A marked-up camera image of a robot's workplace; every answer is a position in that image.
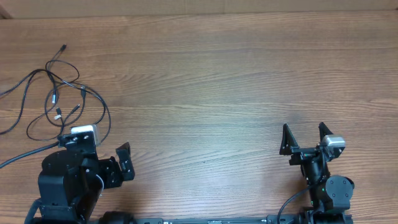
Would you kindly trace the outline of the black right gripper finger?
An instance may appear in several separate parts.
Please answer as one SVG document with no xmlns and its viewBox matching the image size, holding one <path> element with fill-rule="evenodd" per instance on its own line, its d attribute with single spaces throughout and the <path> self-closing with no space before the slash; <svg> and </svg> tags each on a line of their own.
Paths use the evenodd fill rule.
<svg viewBox="0 0 398 224">
<path fill-rule="evenodd" d="M 289 125 L 285 123 L 282 127 L 282 141 L 280 145 L 279 154 L 283 156 L 289 156 L 297 153 L 299 145 L 292 134 Z"/>
<path fill-rule="evenodd" d="M 329 128 L 326 126 L 324 122 L 321 122 L 318 125 L 319 129 L 319 134 L 320 134 L 320 142 L 321 143 L 327 143 L 329 140 L 329 137 L 333 135 L 333 133 L 329 130 Z"/>
</svg>

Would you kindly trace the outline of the black usb cable silver plug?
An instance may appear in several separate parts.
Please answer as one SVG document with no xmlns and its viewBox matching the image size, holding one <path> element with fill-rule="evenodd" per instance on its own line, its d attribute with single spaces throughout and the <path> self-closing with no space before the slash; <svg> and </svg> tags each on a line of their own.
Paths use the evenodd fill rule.
<svg viewBox="0 0 398 224">
<path fill-rule="evenodd" d="M 61 83 L 56 82 L 55 79 L 54 79 L 54 77 L 51 76 L 51 75 L 49 75 L 49 78 L 50 78 L 50 80 L 53 82 L 53 90 L 50 90 L 50 91 L 49 91 L 49 94 L 52 94 L 52 98 L 51 98 L 52 106 L 51 106 L 49 109 L 47 108 L 47 103 L 48 103 L 48 100 L 49 100 L 49 96 L 47 96 L 46 99 L 45 99 L 44 112 L 43 112 L 41 115 L 39 115 L 38 117 L 34 118 L 34 119 L 28 124 L 28 126 L 27 126 L 27 128 L 26 128 L 26 130 L 25 130 L 25 133 L 26 133 L 27 137 L 28 137 L 29 139 L 33 140 L 33 141 L 50 141 L 50 140 L 53 140 L 53 139 L 57 139 L 58 136 L 61 135 L 61 134 L 63 133 L 63 130 L 64 130 L 67 126 L 72 125 L 73 123 L 75 123 L 75 122 L 80 118 L 80 116 L 83 114 L 83 111 L 84 111 L 84 109 L 85 109 L 86 94 L 85 94 L 85 93 L 81 93 L 81 97 L 82 97 L 82 100 L 83 100 L 83 104 L 82 104 L 82 105 L 77 104 L 77 105 L 71 110 L 71 112 L 69 112 L 69 113 L 66 115 L 66 117 L 64 118 L 64 117 L 62 116 L 62 111 L 61 111 L 61 109 L 56 107 L 56 105 L 57 105 L 57 103 L 58 103 L 58 101 L 59 101 L 59 98 L 60 98 L 59 90 L 58 90 L 58 89 L 59 89 L 62 85 L 64 85 L 64 83 L 62 83 L 62 82 L 61 82 Z M 61 122 L 60 124 L 54 123 L 54 122 L 49 118 L 49 113 L 50 113 L 53 109 L 55 109 L 56 114 L 57 114 L 57 115 L 55 116 L 54 120 L 60 120 L 60 122 Z M 42 118 L 44 118 L 44 117 L 46 117 L 47 121 L 48 121 L 51 125 L 60 128 L 60 132 L 59 132 L 58 134 L 56 134 L 56 136 L 51 137 L 51 138 L 48 138 L 48 139 L 34 138 L 33 136 L 31 136 L 31 135 L 29 134 L 29 130 L 30 130 L 30 128 L 32 128 L 32 127 L 34 126 L 35 123 L 37 123 L 40 119 L 42 119 Z"/>
</svg>

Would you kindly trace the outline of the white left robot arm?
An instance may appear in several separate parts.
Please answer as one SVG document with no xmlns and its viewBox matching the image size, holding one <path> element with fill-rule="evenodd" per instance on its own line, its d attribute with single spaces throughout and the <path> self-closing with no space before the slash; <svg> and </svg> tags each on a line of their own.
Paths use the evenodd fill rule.
<svg viewBox="0 0 398 224">
<path fill-rule="evenodd" d="M 62 150 L 47 156 L 38 177 L 40 198 L 31 205 L 25 223 L 89 223 L 105 189 L 122 186 L 135 177 L 128 142 L 114 157 L 98 159 L 96 153 Z"/>
</svg>

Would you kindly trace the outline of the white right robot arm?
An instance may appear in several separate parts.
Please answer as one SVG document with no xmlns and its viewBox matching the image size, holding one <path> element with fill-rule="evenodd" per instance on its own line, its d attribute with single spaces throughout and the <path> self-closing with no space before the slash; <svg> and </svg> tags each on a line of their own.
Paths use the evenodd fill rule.
<svg viewBox="0 0 398 224">
<path fill-rule="evenodd" d="M 353 223 L 350 200 L 354 182 L 345 176 L 331 175 L 327 163 L 339 158 L 346 147 L 341 135 L 333 134 L 325 123 L 318 125 L 320 142 L 315 147 L 301 148 L 289 125 L 282 128 L 279 154 L 290 156 L 291 166 L 300 166 L 307 187 L 287 199 L 275 218 L 277 223 Z M 283 215 L 285 207 L 304 193 L 309 193 L 311 206 L 303 207 L 298 214 Z"/>
</svg>

